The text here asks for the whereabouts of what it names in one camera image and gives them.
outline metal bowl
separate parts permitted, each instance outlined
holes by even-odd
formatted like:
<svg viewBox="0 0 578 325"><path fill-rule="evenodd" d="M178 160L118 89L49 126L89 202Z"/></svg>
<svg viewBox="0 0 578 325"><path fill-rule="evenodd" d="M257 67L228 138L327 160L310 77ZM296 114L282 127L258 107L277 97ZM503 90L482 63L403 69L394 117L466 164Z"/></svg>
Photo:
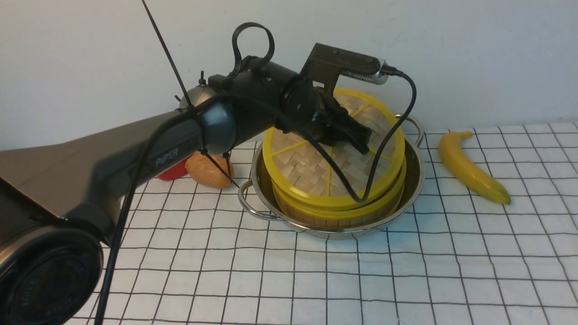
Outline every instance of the metal bowl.
<svg viewBox="0 0 578 325"><path fill-rule="evenodd" d="M254 217L266 221L280 221L285 223L289 228L297 232L305 232L315 237L324 239L350 239L356 238L373 231L385 229L398 216L403 214L414 203L421 193L424 185L425 171L424 161L419 155L419 145L423 140L424 132L420 123L408 117L407 121L413 123L418 131L416 143L405 139L405 157L407 163L407 172L404 181L403 194L398 207L392 213L384 215L382 219L373 221L368 224L351 228L321 228L310 224L305 224L301 221L292 219L285 215L279 208L275 196L273 194L273 185L271 177L267 173L267 168L263 161L262 147L259 146L253 162L251 164L251 179L242 184L237 193L241 205ZM253 186L255 192L263 204L272 212L257 211L246 200L245 192L249 187Z"/></svg>

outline black cable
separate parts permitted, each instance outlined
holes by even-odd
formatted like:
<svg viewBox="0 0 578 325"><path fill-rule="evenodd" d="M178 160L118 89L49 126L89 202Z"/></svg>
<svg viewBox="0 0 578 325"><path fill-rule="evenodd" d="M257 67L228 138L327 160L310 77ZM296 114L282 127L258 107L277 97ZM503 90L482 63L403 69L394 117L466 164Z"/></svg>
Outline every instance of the black cable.
<svg viewBox="0 0 578 325"><path fill-rule="evenodd" d="M381 144L379 145L379 148L377 149L377 151L375 153L375 157L373 158L373 164L371 165L371 169L369 170L367 185L365 186L365 192L364 192L364 195L362 198L364 202L369 197L369 192L371 191L371 185L373 183L373 177L375 177L375 172L377 170L377 163L379 162L379 159L381 157L381 153L383 152L383 150L385 149L385 147L387 145L387 142L391 139L391 137L397 131L399 126L407 119L409 114L412 112L413 105L415 105L415 103L416 103L417 89L416 89L416 84L413 82L413 80L405 73L398 71L397 69L395 69L393 67L389 67L389 68L391 69L391 71L387 72L388 75L402 77L412 87L412 99L409 102L409 105L407 106L407 109L405 110L403 115L398 119L398 121L394 124L394 126L389 130L386 137L383 138L383 140L381 141Z"/></svg>
<svg viewBox="0 0 578 325"><path fill-rule="evenodd" d="M170 118L169 120L159 125L159 127L150 135L143 149L140 151L139 158L136 161L135 171L131 176L129 186L124 197L123 206L118 216L117 225L114 228L112 244L110 246L110 255L108 262L106 264L106 274L103 279L101 295L99 297L97 313L95 315L94 320L95 325L102 325L102 322L104 321L106 303L108 302L110 285L112 284L114 267L116 265L118 251L120 250L120 243L123 236L124 227L127 223L128 214L130 212L132 204L132 199L138 186L139 175L142 172L143 167L145 166L146 158L150 154L154 144L158 141L158 139L161 137L161 135L163 135L165 131L169 130L170 128L178 125L183 121L193 119L193 115L196 115L196 113L193 112L192 110L188 110L182 114Z"/></svg>

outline black grid line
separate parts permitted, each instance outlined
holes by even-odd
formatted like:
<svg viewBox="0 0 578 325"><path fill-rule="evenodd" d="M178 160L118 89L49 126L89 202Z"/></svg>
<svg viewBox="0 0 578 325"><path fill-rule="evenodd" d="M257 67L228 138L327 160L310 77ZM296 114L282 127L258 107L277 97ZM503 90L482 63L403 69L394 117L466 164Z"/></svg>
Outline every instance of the black grid line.
<svg viewBox="0 0 578 325"><path fill-rule="evenodd" d="M542 163L542 165L544 166L544 161L542 160L542 158L540 158L540 162ZM548 176L550 176L550 173L548 171L548 169L546 168L546 166L544 166L544 169L546 170L546 173L548 174ZM558 189L558 186L556 186L555 183L554 184L554 188L556 189L556 192L558 193L558 195L560 195L560 190ZM530 202L532 202L532 206L534 208L534 211L536 211L536 214L538 214L538 210L536 209L536 205L534 204L533 200L530 200ZM568 214L570 214L570 210L568 209L568 206L566 205L566 202L564 202L564 200L562 200L562 203L564 203L564 208L566 209L566 211L568 211ZM574 224L574 226L576 227L576 230L578 230L578 226L576 225L576 222L574 221L574 218L570 217L570 219L572 219L572 222ZM566 277L566 281L568 281L568 286L570 287L570 290L572 291L572 294L574 295L574 299L576 300L576 304L578 304L578 296L576 295L576 291L574 290L574 287L572 286L572 283L570 282L569 278L568 278L568 272L566 270L566 268L564 267L564 264L562 263L562 261L560 260L560 256L558 255L558 252L556 250L556 247L554 246L554 243L552 242L552 237L550 236L550 234L546 231L546 228L544 226L544 222L542 221L542 218L538 217L538 220L540 221L540 225L542 226L542 229L544 230L544 233L547 235L548 237L548 241L550 242L550 246L552 247L552 250L554 252L556 252L556 258L558 260L558 263L560 264L560 267L562 268L562 271L564 272L564 277ZM544 311L544 316L546 317L546 320L549 322L548 317L546 316L546 311Z"/></svg>
<svg viewBox="0 0 578 325"><path fill-rule="evenodd" d="M174 183L175 183L174 180L171 181L171 185L169 186L169 191L171 190L171 188L172 188L172 186L173 186ZM162 207L163 207L163 208L165 207L166 201L168 200L168 198L169 198L169 194L166 194L165 200L164 200L164 202L163 202L163 204L162 204ZM158 223L159 223L160 220L161 220L161 218L160 218L160 216L159 216L159 218L157 219L157 222L155 223L155 225L158 225ZM124 317L124 315L126 314L127 309L128 309L128 306L129 306L129 304L131 303L131 298L132 298L132 295L133 295L133 293L134 293L134 291L135 291L136 283L137 283L137 281L138 281L138 279L139 279L139 274L140 274L140 271L141 271L140 268L142 267L142 264L143 264L143 262L145 261L146 253L147 253L147 251L148 251L148 249L149 249L150 243L153 241L154 233L155 233L155 230L153 230L153 232L151 233L150 238L149 238L149 244L147 245L147 247L146 247L145 250L144 250L143 257L142 257L142 259L141 259L141 261L140 261L140 264L139 264L139 270L136 271L135 281L134 281L134 283L132 284L131 292L130 292L129 295L128 295L127 304L124 306L124 310L123 310L123 315L122 315L122 317Z"/></svg>
<svg viewBox="0 0 578 325"><path fill-rule="evenodd" d="M329 325L329 261L327 259L327 239L325 240L325 325Z"/></svg>
<svg viewBox="0 0 578 325"><path fill-rule="evenodd" d="M399 321L399 305L397 302L397 291L395 289L394 261L393 261L392 255L391 255L390 232L388 231L387 228L386 228L386 236L387 236L387 250L388 250L389 256L390 256L391 286L392 286L393 293L394 293L394 301L393 302L395 303L395 317Z"/></svg>
<svg viewBox="0 0 578 325"><path fill-rule="evenodd" d="M360 312L361 312L361 325L364 325L364 314L363 314L363 290L361 286L361 262L360 262L360 242L357 238L355 238L355 246L357 248L357 272L359 273L357 276L357 280L360 286Z"/></svg>
<svg viewBox="0 0 578 325"><path fill-rule="evenodd" d="M192 205L192 203L193 203L194 201L195 201L195 194L192 195L191 205ZM180 246L181 239L183 239L184 226L187 224L187 220L188 220L189 215L190 215L190 213L187 213L187 216L186 216L185 219L184 219L183 227L180 229L181 232L180 232L180 234L179 234L179 240L177 241L177 247ZM161 298L158 300L157 309L156 309L155 312L154 312L153 320L157 320L158 310L159 310L159 308L161 307L161 303L162 303L162 296L165 294L166 285L167 285L167 283L169 283L169 279L171 278L171 269L172 269L172 267L173 267L173 263L175 262L175 257L176 257L176 256L177 256L177 250L175 249L175 252L174 252L174 254L173 254L173 257L171 258L171 266L169 267L169 271L168 271L167 274L166 274L165 284L164 284L163 287L162 287Z"/></svg>
<svg viewBox="0 0 578 325"><path fill-rule="evenodd" d="M218 202L219 202L220 199L221 199L221 195L220 195L220 193L219 193L219 196L217 197L217 203L215 203L215 209L213 210L213 218L211 219L211 227L213 226L213 222L214 222L214 220L215 220L214 217L215 217L215 213L217 213ZM195 297L197 297L197 290L199 289L199 282L201 281L201 274L202 274L202 272L203 272L203 263L205 262L205 257L207 256L207 251L209 250L209 243L210 243L210 240L211 240L211 230L212 230L212 228L209 229L209 235L207 236L207 244L206 244L206 246L205 246L205 251L204 251L204 253L203 253L203 258L201 259L201 266L199 267L199 274L198 274L198 276L197 276L197 283L196 283L196 285L195 285L195 294L194 294L194 296L193 296L193 298L192 298L192 301L191 301L191 307L190 307L189 310L188 310L188 318L187 318L187 321L188 321L188 322L191 321L191 312L192 312L193 305L195 304Z"/></svg>
<svg viewBox="0 0 578 325"><path fill-rule="evenodd" d="M420 225L417 222L417 215L415 213L413 213L413 220L416 223L417 240L420 243L421 260L424 262L424 267L425 267L425 281L426 281L426 284L428 285L429 304L430 304L431 309L432 309L433 324L437 325L438 321L436 320L436 317L435 317L434 304L433 304L433 300L432 300L432 289L431 289L431 286L429 285L428 266L427 266L427 262L425 261L424 247L421 243Z"/></svg>
<svg viewBox="0 0 578 325"><path fill-rule="evenodd" d="M210 295L210 294L198 294L195 295L195 297L222 297L224 298L225 296L217 296L217 295ZM230 295L228 296L229 298L265 298L265 299L275 299L278 298L277 296L237 296L237 295ZM319 299L319 298L312 298L312 297L299 297L298 299L303 299L303 300L323 300L323 299ZM352 298L327 298L328 301L339 301L339 300L356 300L356 299L352 299ZM414 304L414 305L429 305L430 303L428 302L418 302L418 301L400 301L400 300L386 300L386 299L365 299L362 300L363 302L374 302L374 301L379 301L379 302L395 302L397 304ZM458 305L458 306L466 306L468 305L465 302L432 302L431 304L433 305ZM471 306L499 306L499 307L534 307L534 308L541 308L542 305L529 305L529 304L493 304L493 303L489 303L489 302L476 302L474 304L469 304ZM544 305L544 308L566 308L566 309L576 309L575 306L559 306L559 305ZM79 318L79 319L86 319L89 317L75 317L75 318ZM131 318L117 318L117 317L107 317L106 319L113 319L113 320L120 320L120 319L124 319L124 320L149 320L148 318L141 318L141 319L131 319Z"/></svg>
<svg viewBox="0 0 578 325"><path fill-rule="evenodd" d="M475 235L488 235L488 234L475 233ZM243 248L264 249L263 247L258 247L258 246L245 246ZM236 248L211 248L210 250L235 250L235 249ZM149 250L175 250L175 248L149 248ZM203 251L203 252L205 251L205 249L202 249L202 248L179 248L179 250L183 250L183 251L196 250L196 251ZM281 251L282 250L290 250L290 251L293 251L292 249L286 249L286 248L265 248L265 250L281 250ZM306 250L306 249L297 249L297 252L324 253L324 252L319 251L319 250ZM357 254L357 253L356 252L343 252L340 254ZM403 251L399 251L399 252L389 252L389 253L359 252L359 254L382 254L382 255L413 254L413 255L420 255L420 256L423 255L423 256L458 256L458 257L490 257L490 256L493 256L491 254L420 253L420 252L413 252L411 250L403 250ZM499 256L500 257L521 257L521 255L512 255L512 254L501 254ZM536 258L552 257L552 255L533 255L533 254L525 254L524 256L525 257L536 257ZM578 257L578 254L559 254L557 256L560 256L560 257ZM135 269L136 270L138 268L115 268L115 269L124 269L124 270Z"/></svg>
<svg viewBox="0 0 578 325"><path fill-rule="evenodd" d="M290 324L293 324L293 314L294 314L294 307L295 307L295 266L297 264L297 241L299 240L298 233L295 232L295 247L293 252L293 284L291 286L291 317L289 319Z"/></svg>
<svg viewBox="0 0 578 325"><path fill-rule="evenodd" d="M415 215L419 215L419 214L424 214L424 213L416 213L416 212L412 212L412 214ZM534 213L528 213L528 216L539 216L537 214ZM562 216L571 216L571 214L569 213L561 213L559 215ZM158 227L158 228L154 228L154 227L135 227L135 228L131 228L131 229L139 229L139 230L181 230L181 228L177 228L177 227ZM194 230L208 230L209 228L194 228ZM291 229L286 229L286 230L280 230L280 229L253 229L253 228L244 228L244 227L212 227L212 229L239 229L239 230L250 230L250 231L263 231L263 232L295 232L294 230ZM392 234L428 234L428 235L439 235L439 234L462 234L462 235L479 235L479 234L485 234L485 235L504 235L503 232L473 232L473 231L412 231L412 230L389 230L390 233ZM548 232L549 235L576 235L576 232L560 232L560 231L553 231L553 232ZM524 234L526 236L543 236L544 234ZM143 247L130 247L127 249L143 249L145 248ZM172 248L151 248L151 249L172 249ZM179 249L183 249L183 250L198 250L198 249L202 249L202 248L179 248ZM231 249L231 248L214 248L214 249ZM268 250L294 250L293 248L265 248ZM307 250L307 249L297 249L298 251L302 251L302 252L320 252L318 250ZM351 253L351 254L363 254L363 252L343 252L344 254L347 253Z"/></svg>
<svg viewBox="0 0 578 325"><path fill-rule="evenodd" d="M267 230L269 230L269 227L271 226L271 223L267 223ZM265 233L265 245L263 248L263 255L261 256L262 261L261 261L261 283L259 284L259 298L257 298L257 312L255 313L255 324L257 324L257 322L259 321L259 307L261 305L261 293L263 292L263 277L265 276L265 247L267 247L267 240L269 239L269 231L267 231Z"/></svg>
<svg viewBox="0 0 578 325"><path fill-rule="evenodd" d="M504 134L501 132L501 129L500 129L500 128L498 128L498 129L500 130L500 134L502 135L502 139L503 139L504 143L506 144L507 151L508 151L508 153L510 154L510 156L512 157L512 160L513 160L514 156L512 155L512 152L510 151L510 149L507 147L506 138L504 138ZM478 141L478 143L480 143L480 139L478 138L477 134L474 133L474 135L476 136L476 140ZM481 151L482 151L482 154L483 154L484 156L486 156L486 154L484 153L484 149L482 149ZM518 173L518 176L520 176L520 178L522 178L522 174L520 174L520 170L518 169L518 166L517 166L516 164L514 164L514 166L516 167L516 171L517 171L517 173ZM529 192L528 192L528 188L526 187L526 185L525 185L525 183L524 183L523 181L522 181L522 184L524 184L524 187L525 187L526 192L529 193ZM533 279L533 277L532 277L532 271L530 270L530 266L528 266L528 262L526 261L526 258L525 258L524 254L523 254L522 247L520 246L520 242L518 241L518 238L517 238L517 236L516 236L516 232L514 231L514 227L512 226L512 221L510 220L510 216L508 215L508 212L506 211L506 208L505 208L504 206L502 206L502 208L503 208L504 214L506 215L506 218L507 218L507 221L508 221L508 225L510 226L510 230L512 231L512 236L514 236L514 240L516 241L516 245L518 246L518 250L520 251L520 254L521 254L521 257L522 257L522 261L524 262L524 265L526 266L526 270L528 271L528 275L529 275L529 277L530 277L530 281L532 282L532 287L533 287L533 289L534 289L534 292L536 293L536 297L538 298L538 302L540 303L540 306L542 306L542 313L544 314L544 318L546 318L546 322L548 323L548 325L550 325L550 321L549 321L549 319L548 319L548 316L546 315L546 310L544 309L544 306L543 306L543 304L542 304L542 299L540 298L540 295L538 294L538 290L537 290L537 288L536 288L536 283L534 282L534 279Z"/></svg>
<svg viewBox="0 0 578 325"><path fill-rule="evenodd" d="M126 270L130 270L130 271L136 271L136 268L133 269L119 269L122 271L126 271ZM142 271L162 271L162 272L168 272L168 269L155 269L155 268L141 268ZM179 271L179 272L183 272L186 270L173 270L173 271ZM222 272L228 272L228 269L208 269L208 270L204 270L203 272L205 273L211 273L211 272L217 272L217 273L222 273ZM261 270L235 270L235 272L239 272L239 273L261 273ZM267 270L268 273L292 273L291 271L279 271L279 270ZM298 271L297 273L300 274L318 274L318 273L324 273L322 271ZM342 275L361 275L361 276L378 276L381 278L430 278L430 279L469 279L469 280L520 280L520 281L529 281L529 278L512 278L512 277L507 277L507 278L498 278L496 276L444 276L444 275L400 275L397 274L395 276L392 275L383 275L383 274L376 274L376 273L357 273L357 272L341 272L341 271L327 271L327 274L342 274ZM568 282L566 279L535 279L537 281L546 281L546 282ZM110 293L115 293L115 294L129 294L131 293L130 291L111 291ZM137 294L151 294L151 295L164 295L164 296L183 296L183 297L193 297L193 296L202 296L200 294L176 294L176 293L153 293L153 292L149 292L149 293L132 293L134 295ZM225 297L222 295L215 295L215 297Z"/></svg>
<svg viewBox="0 0 578 325"><path fill-rule="evenodd" d="M425 140L426 146L428 146L428 137L427 137L427 135L424 137L424 140ZM432 159L431 151L428 150L428 154L429 154L430 160L433 160L433 159ZM431 164L432 164L433 176L434 176L434 178L436 179L436 187L437 187L438 193L441 194L442 191L441 191L441 189L440 189L439 182L438 182L438 179L437 179L436 168L435 168L435 166L434 166L434 164L433 164L432 162L431 162ZM451 232L451 227L450 227L450 221L449 221L448 218L447 218L447 212L446 212L445 203L443 202L443 200L441 200L441 202L442 202L443 214L444 214L445 219L446 219L446 226L447 226L447 229L448 229L448 233L450 233L451 247L452 247L452 249L453 249L453 251L454 251L454 255L453 255L453 256L454 256L454 258L455 258L455 263L456 263L457 266L458 266L458 272L460 273L460 279L461 279L461 283L462 283L462 289L464 290L464 297L465 297L465 301L466 301L466 306L468 307L468 313L469 313L469 316L470 316L470 321L471 321L471 323L473 324L472 310L470 309L470 304L468 303L468 294L467 294L467 292L466 292L466 286L465 286L465 283L464 283L464 276L463 276L463 274L462 274L462 267L461 267L460 261L458 260L457 251L456 251L456 249L455 249L454 237L453 237L453 235L451 234L452 232ZM416 218L416 225L417 225L417 213L416 213L415 208L413 208L413 215L414 215L414 217Z"/></svg>

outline banana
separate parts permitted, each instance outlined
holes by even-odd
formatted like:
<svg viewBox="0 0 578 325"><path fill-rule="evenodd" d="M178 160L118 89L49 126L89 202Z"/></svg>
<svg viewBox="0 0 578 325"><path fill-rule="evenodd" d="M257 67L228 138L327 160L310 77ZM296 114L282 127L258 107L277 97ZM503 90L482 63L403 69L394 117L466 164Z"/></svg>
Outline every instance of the banana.
<svg viewBox="0 0 578 325"><path fill-rule="evenodd" d="M444 134L439 142L439 155L443 164L452 175L479 196L498 204L512 203L506 189L476 166L462 151L462 141L472 135L470 131L450 131Z"/></svg>

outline red pepper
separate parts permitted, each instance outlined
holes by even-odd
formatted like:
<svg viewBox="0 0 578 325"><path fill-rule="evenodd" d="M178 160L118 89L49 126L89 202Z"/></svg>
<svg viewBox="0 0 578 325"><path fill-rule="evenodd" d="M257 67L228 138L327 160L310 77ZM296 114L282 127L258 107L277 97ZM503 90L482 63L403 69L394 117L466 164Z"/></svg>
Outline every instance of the red pepper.
<svg viewBox="0 0 578 325"><path fill-rule="evenodd" d="M187 169L184 166L184 164L187 162L187 159L183 159L183 161L179 162L178 164L174 165L173 167L170 167L165 172L160 174L158 176L158 178L160 180L174 180L174 179L177 179L179 177L183 177L184 175L186 175L188 173Z"/></svg>

